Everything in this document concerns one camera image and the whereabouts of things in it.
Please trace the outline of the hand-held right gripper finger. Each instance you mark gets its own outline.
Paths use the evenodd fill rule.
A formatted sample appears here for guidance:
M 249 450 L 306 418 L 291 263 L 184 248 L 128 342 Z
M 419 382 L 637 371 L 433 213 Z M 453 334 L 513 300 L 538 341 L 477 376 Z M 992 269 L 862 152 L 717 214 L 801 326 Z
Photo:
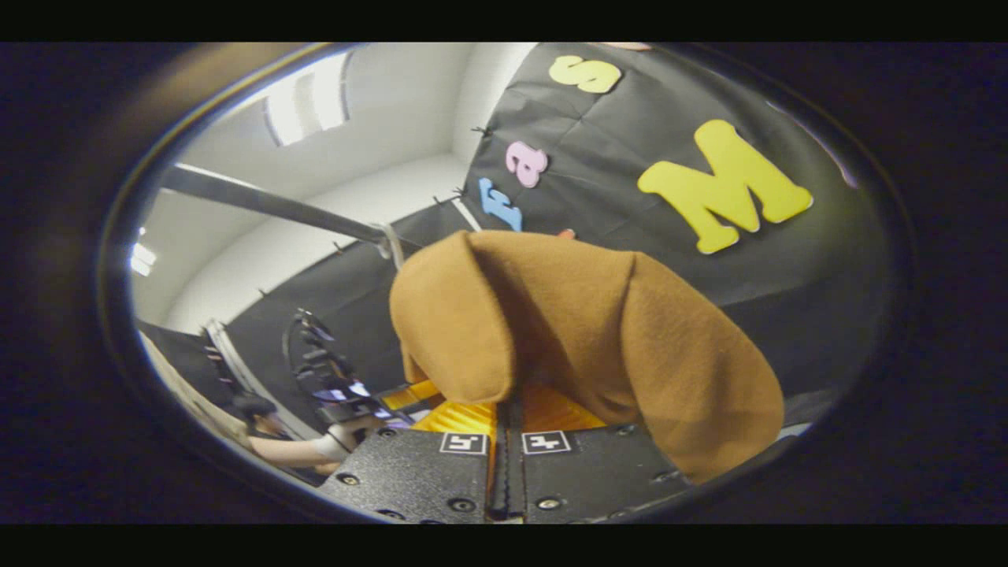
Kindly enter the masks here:
M 525 524 L 627 521 L 694 484 L 641 424 L 607 424 L 541 384 L 508 402 L 508 518 Z
M 367 435 L 320 491 L 393 523 L 493 523 L 509 506 L 506 445 L 496 403 L 442 401 L 409 428 Z

